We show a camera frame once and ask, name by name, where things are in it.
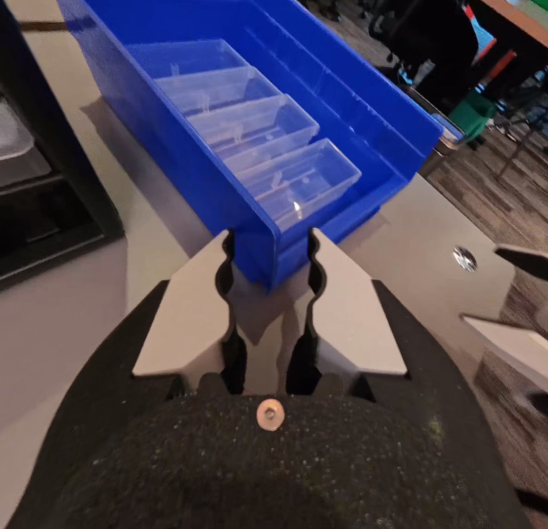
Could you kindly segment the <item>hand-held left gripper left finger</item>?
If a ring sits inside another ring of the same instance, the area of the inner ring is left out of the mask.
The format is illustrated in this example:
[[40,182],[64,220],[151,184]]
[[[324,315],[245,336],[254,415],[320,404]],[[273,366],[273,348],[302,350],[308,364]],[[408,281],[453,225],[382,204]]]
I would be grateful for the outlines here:
[[134,377],[178,375],[197,391],[202,377],[215,373],[230,394],[243,394],[247,348],[229,299],[234,256],[235,234],[226,229],[172,275]]

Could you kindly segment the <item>small clear plastic drawer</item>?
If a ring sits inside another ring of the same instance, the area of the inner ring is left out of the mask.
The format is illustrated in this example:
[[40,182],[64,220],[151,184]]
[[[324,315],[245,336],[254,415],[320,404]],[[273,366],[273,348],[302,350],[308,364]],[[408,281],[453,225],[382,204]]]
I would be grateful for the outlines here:
[[155,81],[184,117],[282,94],[252,66],[169,76]]
[[282,141],[305,146],[320,130],[318,122],[288,94],[242,102],[188,117],[201,139],[221,159]]
[[223,39],[134,44],[126,49],[155,80],[249,66]]
[[254,149],[223,163],[282,234],[338,200],[362,176],[327,138],[278,156]]

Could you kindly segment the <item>black drawer cabinet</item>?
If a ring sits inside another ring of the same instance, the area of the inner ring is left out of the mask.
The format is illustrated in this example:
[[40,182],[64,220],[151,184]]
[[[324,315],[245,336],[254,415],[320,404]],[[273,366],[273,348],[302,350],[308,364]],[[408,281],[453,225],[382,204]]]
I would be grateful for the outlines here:
[[1,188],[1,290],[124,237],[120,215],[1,0],[1,96],[51,166]]

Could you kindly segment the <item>long wooden table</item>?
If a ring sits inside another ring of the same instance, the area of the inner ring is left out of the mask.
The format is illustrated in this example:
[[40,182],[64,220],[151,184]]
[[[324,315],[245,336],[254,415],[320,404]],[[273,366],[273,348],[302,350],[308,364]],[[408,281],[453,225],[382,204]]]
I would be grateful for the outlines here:
[[547,47],[547,10],[532,0],[480,0],[526,35]]

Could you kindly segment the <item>blue plastic bin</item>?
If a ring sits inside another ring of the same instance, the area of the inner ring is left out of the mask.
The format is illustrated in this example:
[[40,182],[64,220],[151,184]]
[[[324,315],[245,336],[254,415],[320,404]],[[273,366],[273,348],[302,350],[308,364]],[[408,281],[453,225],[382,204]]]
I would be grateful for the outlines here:
[[[235,233],[235,263],[272,290],[307,262],[314,226],[338,243],[401,191],[443,128],[297,0],[57,0],[92,76],[118,118],[217,235]],[[226,42],[319,123],[362,172],[339,200],[279,231],[156,85],[174,66],[206,71],[220,58],[175,58],[176,45]]]

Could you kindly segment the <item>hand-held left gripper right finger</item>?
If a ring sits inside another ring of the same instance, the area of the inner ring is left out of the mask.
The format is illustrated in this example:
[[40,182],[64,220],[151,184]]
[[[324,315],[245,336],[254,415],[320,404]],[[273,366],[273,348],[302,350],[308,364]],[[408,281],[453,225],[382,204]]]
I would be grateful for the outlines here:
[[313,394],[322,378],[344,394],[370,394],[367,375],[405,378],[408,368],[373,279],[318,228],[310,228],[304,331],[286,373],[288,394]]

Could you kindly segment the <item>green storage box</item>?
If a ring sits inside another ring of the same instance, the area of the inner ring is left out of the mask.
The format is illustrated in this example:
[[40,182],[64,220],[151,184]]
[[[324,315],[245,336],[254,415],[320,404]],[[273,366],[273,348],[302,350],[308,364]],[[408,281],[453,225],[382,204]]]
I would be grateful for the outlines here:
[[497,103],[472,89],[448,118],[464,133],[466,140],[471,141],[483,132],[487,122],[496,114]]

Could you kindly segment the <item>round metal table grommet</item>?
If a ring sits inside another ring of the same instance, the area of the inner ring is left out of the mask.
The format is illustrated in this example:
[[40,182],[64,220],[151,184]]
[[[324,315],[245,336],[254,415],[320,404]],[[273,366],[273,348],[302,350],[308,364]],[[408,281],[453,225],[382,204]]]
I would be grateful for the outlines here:
[[465,247],[455,246],[453,249],[453,257],[457,264],[467,272],[476,272],[478,264],[475,256]]

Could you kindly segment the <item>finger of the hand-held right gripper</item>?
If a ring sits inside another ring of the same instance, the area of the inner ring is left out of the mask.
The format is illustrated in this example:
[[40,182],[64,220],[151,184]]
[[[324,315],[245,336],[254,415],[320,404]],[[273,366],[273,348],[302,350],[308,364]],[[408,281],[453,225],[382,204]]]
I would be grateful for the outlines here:
[[512,245],[496,245],[494,252],[514,267],[547,282],[547,253]]
[[547,340],[530,329],[460,315],[486,347],[531,381],[547,380]]

